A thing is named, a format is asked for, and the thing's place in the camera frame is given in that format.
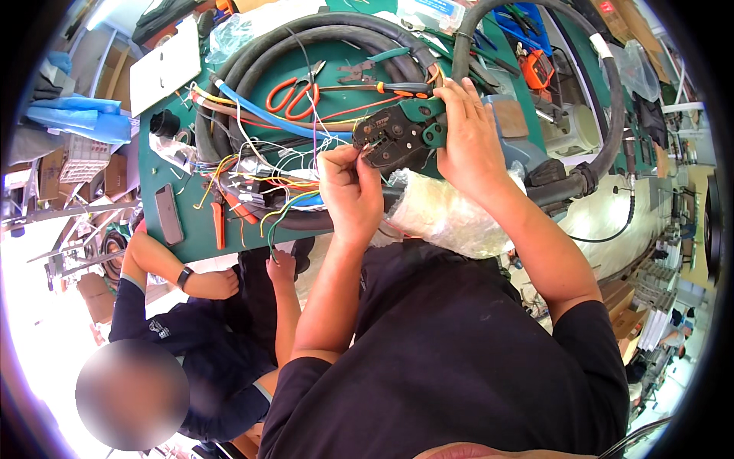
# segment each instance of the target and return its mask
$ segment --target navy shirt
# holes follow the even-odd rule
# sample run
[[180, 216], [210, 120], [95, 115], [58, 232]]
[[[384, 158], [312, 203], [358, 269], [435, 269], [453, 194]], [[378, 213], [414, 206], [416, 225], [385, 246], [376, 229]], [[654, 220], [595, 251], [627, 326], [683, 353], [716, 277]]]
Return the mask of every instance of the navy shirt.
[[180, 433], [230, 441], [262, 420], [269, 395], [253, 383], [275, 370], [265, 350], [226, 327], [222, 301], [190, 297], [166, 314], [145, 319], [145, 293], [121, 278], [110, 342], [144, 339], [183, 357], [191, 402]]
[[335, 364], [281, 369], [259, 457], [409, 459], [459, 441], [608, 449], [625, 434], [629, 395], [606, 308], [577, 305], [551, 336], [508, 288], [463, 262], [393, 286]]

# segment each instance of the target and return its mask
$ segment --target blue wire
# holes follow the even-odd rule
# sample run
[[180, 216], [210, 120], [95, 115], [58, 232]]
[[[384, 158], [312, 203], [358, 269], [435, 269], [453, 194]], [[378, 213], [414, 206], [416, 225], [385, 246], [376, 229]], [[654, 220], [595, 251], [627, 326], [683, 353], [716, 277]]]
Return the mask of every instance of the blue wire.
[[[275, 116], [271, 115], [267, 111], [263, 110], [257, 105], [254, 105], [252, 102], [248, 101], [246, 98], [240, 96], [236, 92], [232, 91], [232, 89], [227, 86], [225, 83], [221, 83], [219, 85], [219, 90], [222, 91], [224, 95], [232, 99], [233, 101], [239, 101], [240, 105], [242, 105], [243, 108], [245, 108], [248, 112], [253, 113], [254, 115], [259, 116], [263, 120], [267, 121], [268, 123], [272, 124], [273, 126], [277, 126], [284, 131], [288, 131], [292, 134], [299, 135], [301, 137], [309, 137], [311, 138], [313, 136], [313, 132], [310, 129], [302, 128], [301, 126], [295, 126], [288, 121], [281, 120], [280, 118], [276, 118]], [[317, 139], [328, 139], [330, 137], [337, 137], [338, 139], [347, 141], [349, 143], [352, 142], [352, 133], [351, 132], [337, 132], [333, 133], [330, 136], [326, 135], [324, 132], [316, 131], [316, 138]]]

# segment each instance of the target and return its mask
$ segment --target white container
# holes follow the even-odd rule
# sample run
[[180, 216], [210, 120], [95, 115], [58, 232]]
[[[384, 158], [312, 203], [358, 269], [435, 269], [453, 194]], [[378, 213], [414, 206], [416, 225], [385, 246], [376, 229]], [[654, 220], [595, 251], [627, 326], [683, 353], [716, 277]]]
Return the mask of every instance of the white container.
[[453, 34], [461, 25], [465, 12], [464, 5], [451, 0], [398, 0], [397, 16], [414, 26]]
[[71, 134], [66, 142], [59, 183], [90, 181], [109, 164], [110, 144]]

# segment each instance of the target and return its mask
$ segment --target crimping tool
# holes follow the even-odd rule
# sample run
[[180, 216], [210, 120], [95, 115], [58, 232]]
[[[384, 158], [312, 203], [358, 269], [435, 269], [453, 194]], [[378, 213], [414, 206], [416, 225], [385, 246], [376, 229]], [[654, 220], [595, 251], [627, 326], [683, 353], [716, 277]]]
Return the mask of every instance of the crimping tool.
[[400, 165], [419, 151], [446, 146], [446, 105], [439, 98], [407, 99], [357, 124], [352, 144], [375, 168]]

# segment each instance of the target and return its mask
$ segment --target smartphone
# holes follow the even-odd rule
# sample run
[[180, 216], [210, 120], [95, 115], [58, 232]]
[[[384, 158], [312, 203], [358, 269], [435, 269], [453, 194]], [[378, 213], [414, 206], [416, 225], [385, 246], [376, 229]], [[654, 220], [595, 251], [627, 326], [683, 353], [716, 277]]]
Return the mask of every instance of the smartphone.
[[156, 191], [156, 206], [158, 218], [161, 220], [163, 239], [166, 245], [174, 245], [184, 240], [184, 231], [181, 229], [181, 220], [178, 218], [176, 201], [173, 197], [171, 184], [165, 184]]

